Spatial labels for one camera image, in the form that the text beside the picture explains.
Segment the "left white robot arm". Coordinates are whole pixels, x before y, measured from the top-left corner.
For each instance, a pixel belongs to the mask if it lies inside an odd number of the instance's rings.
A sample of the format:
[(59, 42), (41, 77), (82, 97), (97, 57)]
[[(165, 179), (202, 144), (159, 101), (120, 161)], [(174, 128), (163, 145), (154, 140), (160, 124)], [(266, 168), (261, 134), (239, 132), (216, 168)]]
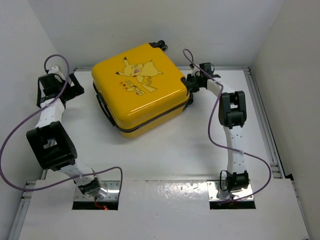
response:
[(36, 105), (42, 111), (26, 138), (43, 170), (65, 174), (83, 195), (102, 200), (108, 194), (107, 189), (93, 169), (77, 159), (76, 147), (62, 125), (67, 101), (84, 93), (75, 75), (71, 73), (69, 77), (67, 80), (61, 68), (54, 65), (38, 78)]

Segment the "yellow suitcase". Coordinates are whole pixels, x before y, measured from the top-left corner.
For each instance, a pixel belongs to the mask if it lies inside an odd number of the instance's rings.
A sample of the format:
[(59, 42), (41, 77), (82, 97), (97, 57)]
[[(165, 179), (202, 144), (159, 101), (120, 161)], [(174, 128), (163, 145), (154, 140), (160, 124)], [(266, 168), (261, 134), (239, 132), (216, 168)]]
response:
[(97, 63), (91, 70), (97, 101), (126, 138), (137, 138), (193, 103), (185, 76), (166, 55), (165, 41), (149, 42)]

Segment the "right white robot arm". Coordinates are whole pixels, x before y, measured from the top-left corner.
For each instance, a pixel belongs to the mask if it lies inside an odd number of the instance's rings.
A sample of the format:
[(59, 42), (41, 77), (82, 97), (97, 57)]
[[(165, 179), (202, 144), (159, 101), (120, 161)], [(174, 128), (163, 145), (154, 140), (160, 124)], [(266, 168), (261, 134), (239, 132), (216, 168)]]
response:
[(246, 96), (243, 91), (236, 91), (214, 74), (209, 62), (199, 65), (190, 64), (192, 73), (187, 75), (186, 86), (191, 93), (204, 88), (213, 93), (218, 100), (218, 120), (226, 137), (227, 169), (225, 192), (236, 192), (249, 185), (249, 174), (245, 165), (243, 148), (243, 127), (247, 120)]

